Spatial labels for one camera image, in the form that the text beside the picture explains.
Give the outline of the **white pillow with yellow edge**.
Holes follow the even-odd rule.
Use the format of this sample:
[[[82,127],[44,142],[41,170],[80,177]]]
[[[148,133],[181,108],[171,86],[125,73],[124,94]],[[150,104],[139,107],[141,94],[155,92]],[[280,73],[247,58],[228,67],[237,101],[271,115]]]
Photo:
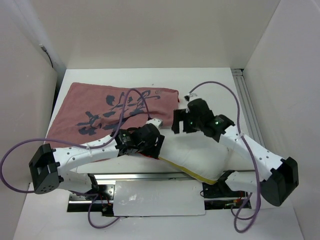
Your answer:
[[[161,129],[160,134],[165,138],[158,159],[208,185],[217,182],[233,154],[202,132],[174,134]]]

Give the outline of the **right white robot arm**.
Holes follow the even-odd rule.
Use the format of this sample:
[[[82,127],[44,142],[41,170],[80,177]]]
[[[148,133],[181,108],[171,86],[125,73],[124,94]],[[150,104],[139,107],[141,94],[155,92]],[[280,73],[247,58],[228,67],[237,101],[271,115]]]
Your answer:
[[[298,163],[292,157],[283,157],[272,153],[238,130],[237,125],[223,114],[214,115],[208,104],[201,98],[188,102],[184,109],[173,112],[172,131],[201,131],[206,137],[212,138],[238,153],[242,158],[252,160],[257,168],[259,181],[247,175],[233,171],[223,174],[218,190],[223,196],[230,196],[234,191],[255,192],[271,205],[279,207],[299,185]]]

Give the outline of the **pink and red pillowcase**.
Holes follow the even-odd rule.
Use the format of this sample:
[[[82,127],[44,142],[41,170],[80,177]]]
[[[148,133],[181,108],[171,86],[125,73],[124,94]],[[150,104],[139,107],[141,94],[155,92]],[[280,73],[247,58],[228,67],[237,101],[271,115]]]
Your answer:
[[[74,82],[52,122],[47,137],[84,144],[117,129],[141,127],[148,118],[173,122],[179,92],[170,88],[140,87],[137,91],[106,85]]]

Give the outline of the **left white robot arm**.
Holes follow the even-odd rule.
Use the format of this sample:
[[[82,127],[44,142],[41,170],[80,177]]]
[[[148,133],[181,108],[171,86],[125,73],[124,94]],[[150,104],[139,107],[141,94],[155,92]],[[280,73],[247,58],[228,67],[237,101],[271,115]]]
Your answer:
[[[120,129],[81,147],[52,148],[48,143],[43,144],[29,162],[34,193],[43,195],[63,189],[92,200],[101,192],[96,178],[91,173],[76,173],[75,168],[137,153],[157,159],[164,140],[158,127],[147,123],[138,128]]]

